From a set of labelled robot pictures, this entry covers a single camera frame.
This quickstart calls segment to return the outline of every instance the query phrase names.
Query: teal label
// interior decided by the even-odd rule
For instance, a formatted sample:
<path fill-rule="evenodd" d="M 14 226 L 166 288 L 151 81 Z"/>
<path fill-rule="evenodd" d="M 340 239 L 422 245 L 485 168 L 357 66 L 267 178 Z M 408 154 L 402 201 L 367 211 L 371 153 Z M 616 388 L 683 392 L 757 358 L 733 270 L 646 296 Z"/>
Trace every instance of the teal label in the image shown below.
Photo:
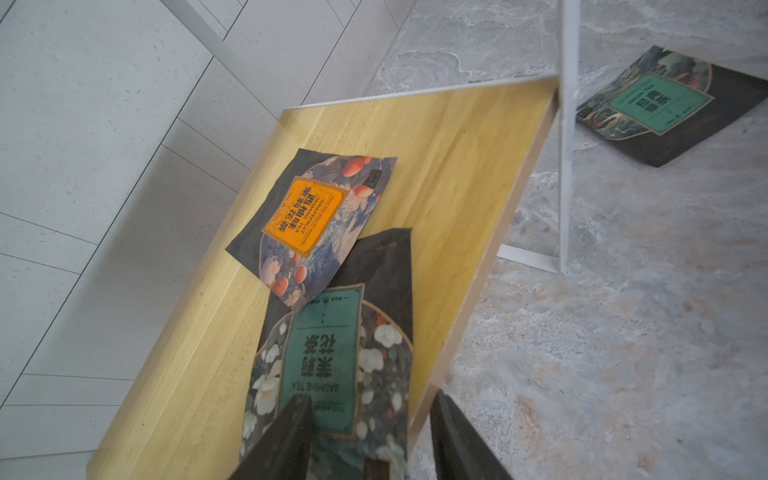
<path fill-rule="evenodd" d="M 294 317 L 280 409 L 296 394 L 309 395 L 318 429 L 352 435 L 361 305 L 362 285 L 328 289 Z"/>
<path fill-rule="evenodd" d="M 694 88 L 646 74 L 614 98 L 611 108 L 661 135 L 712 99 Z"/>

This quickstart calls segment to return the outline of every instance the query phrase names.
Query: gray marble floor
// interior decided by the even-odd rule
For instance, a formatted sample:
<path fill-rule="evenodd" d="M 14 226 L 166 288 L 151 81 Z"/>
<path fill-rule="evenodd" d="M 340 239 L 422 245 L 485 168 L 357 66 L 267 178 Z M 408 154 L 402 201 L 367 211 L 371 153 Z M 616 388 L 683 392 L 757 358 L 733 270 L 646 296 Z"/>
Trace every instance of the gray marble floor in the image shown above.
<path fill-rule="evenodd" d="M 582 3 L 579 100 L 653 44 L 768 78 L 764 0 Z M 419 0 L 369 94 L 554 73 L 555 10 Z M 445 390 L 517 480 L 765 478 L 768 103 L 660 169 L 576 139 L 570 271 L 497 260 Z M 549 254 L 556 144 L 506 237 Z"/>

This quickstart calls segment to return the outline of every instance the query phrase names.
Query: orange label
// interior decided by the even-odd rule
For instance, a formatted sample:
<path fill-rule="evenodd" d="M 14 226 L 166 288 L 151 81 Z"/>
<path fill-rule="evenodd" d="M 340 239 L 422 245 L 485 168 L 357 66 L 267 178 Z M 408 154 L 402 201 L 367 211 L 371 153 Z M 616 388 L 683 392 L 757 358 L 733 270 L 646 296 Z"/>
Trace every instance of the orange label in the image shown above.
<path fill-rule="evenodd" d="M 345 196 L 342 188 L 296 177 L 262 231 L 307 257 Z"/>

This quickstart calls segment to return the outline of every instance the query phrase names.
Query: floral illustration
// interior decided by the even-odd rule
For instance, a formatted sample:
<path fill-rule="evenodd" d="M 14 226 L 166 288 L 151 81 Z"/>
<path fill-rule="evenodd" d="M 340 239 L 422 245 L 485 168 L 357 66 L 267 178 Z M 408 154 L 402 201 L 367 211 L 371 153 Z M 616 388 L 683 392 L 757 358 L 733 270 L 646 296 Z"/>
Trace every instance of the floral illustration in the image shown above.
<path fill-rule="evenodd" d="M 292 310 L 301 310 L 328 286 L 379 202 L 395 161 L 334 156 L 300 175 L 347 192 L 309 256 L 260 232 L 259 278 Z"/>
<path fill-rule="evenodd" d="M 284 347 L 292 321 L 291 313 L 274 326 L 253 363 L 241 460 L 277 416 Z M 358 334 L 353 437 L 316 435 L 307 478 L 362 478 L 365 457 L 390 462 L 390 478 L 407 478 L 410 341 L 394 320 L 365 300 Z"/>

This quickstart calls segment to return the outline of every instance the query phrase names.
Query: wood grain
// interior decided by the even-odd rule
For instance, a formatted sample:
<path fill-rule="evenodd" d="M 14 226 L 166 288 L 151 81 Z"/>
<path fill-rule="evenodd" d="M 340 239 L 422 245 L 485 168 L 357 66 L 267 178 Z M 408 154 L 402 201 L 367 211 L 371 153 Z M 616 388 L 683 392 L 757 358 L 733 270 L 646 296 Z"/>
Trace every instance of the wood grain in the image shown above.
<path fill-rule="evenodd" d="M 285 111 L 88 465 L 88 478 L 226 478 L 269 290 L 224 251 L 299 147 L 397 156 L 362 236 L 411 227 L 409 442 L 429 412 L 554 112 L 555 79 Z"/>

